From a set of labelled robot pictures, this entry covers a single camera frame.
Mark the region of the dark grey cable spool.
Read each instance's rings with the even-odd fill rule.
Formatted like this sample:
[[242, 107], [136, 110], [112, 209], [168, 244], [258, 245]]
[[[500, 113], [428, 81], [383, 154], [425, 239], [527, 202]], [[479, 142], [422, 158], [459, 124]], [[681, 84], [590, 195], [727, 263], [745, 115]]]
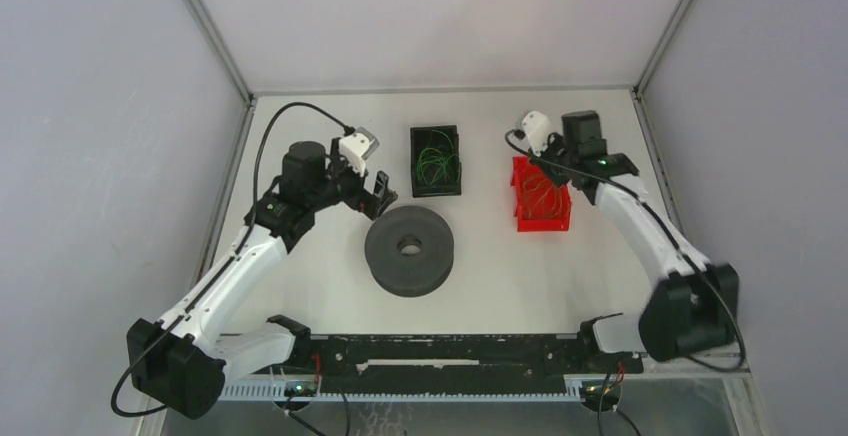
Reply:
[[387, 211], [370, 226], [364, 255], [376, 283], [405, 298], [428, 295], [448, 279], [455, 239], [448, 222], [422, 206]]

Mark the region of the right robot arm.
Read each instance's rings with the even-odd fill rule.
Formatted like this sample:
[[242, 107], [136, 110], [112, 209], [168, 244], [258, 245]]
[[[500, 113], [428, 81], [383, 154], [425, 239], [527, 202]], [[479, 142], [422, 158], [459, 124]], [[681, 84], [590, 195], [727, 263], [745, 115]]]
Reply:
[[527, 113], [518, 127], [531, 162], [556, 186], [571, 185], [618, 230], [652, 285], [638, 314], [589, 323], [578, 358], [592, 372], [605, 371], [618, 353], [646, 353], [665, 362], [742, 342], [736, 310], [739, 276], [713, 263], [654, 208], [635, 163], [611, 153], [594, 111], [566, 114], [556, 131], [549, 117]]

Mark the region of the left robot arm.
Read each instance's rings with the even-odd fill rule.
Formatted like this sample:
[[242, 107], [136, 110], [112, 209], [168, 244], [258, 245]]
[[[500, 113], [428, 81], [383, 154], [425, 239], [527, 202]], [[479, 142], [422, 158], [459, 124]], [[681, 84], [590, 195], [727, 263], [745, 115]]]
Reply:
[[379, 143], [357, 130], [329, 148], [292, 144], [280, 173], [257, 193], [237, 239], [200, 281], [156, 321], [137, 320], [126, 341], [129, 367], [120, 377], [165, 408], [190, 419], [205, 415], [223, 389], [259, 369], [279, 364], [290, 373], [311, 363], [301, 325], [273, 316], [249, 333], [223, 329], [253, 288], [288, 257], [314, 227], [318, 212], [339, 203], [370, 220], [397, 199], [380, 171], [367, 191], [366, 162]]

